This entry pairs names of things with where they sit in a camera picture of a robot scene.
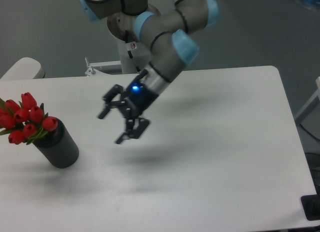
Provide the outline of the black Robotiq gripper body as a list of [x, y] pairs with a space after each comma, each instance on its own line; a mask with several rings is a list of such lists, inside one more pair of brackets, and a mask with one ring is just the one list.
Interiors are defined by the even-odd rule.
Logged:
[[120, 99], [118, 109], [125, 115], [127, 110], [130, 111], [130, 118], [137, 118], [159, 97], [141, 79], [135, 78], [126, 88], [118, 85]]

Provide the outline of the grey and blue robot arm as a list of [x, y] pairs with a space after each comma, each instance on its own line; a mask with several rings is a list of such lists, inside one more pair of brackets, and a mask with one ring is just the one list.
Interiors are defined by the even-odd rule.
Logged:
[[128, 87], [116, 84], [104, 96], [103, 119], [111, 109], [125, 118], [125, 130], [116, 140], [138, 139], [150, 121], [143, 112], [189, 66], [200, 48], [191, 34], [213, 25], [219, 18], [215, 0], [173, 0], [167, 14], [149, 11], [148, 0], [79, 0], [90, 20], [119, 17], [118, 28], [126, 41], [143, 44], [151, 60]]

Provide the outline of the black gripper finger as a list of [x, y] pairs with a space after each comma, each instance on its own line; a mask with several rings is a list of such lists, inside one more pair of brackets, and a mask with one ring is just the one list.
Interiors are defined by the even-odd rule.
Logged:
[[[119, 100], [114, 100], [114, 98], [117, 95], [120, 95]], [[104, 119], [111, 109], [118, 108], [120, 105], [124, 103], [124, 88], [119, 84], [115, 84], [102, 97], [102, 100], [104, 101], [104, 107], [102, 112], [100, 112], [99, 115], [97, 116], [97, 118], [100, 120]]]
[[139, 139], [151, 121], [144, 117], [130, 118], [125, 120], [125, 130], [115, 141], [117, 145], [122, 144], [125, 140]]

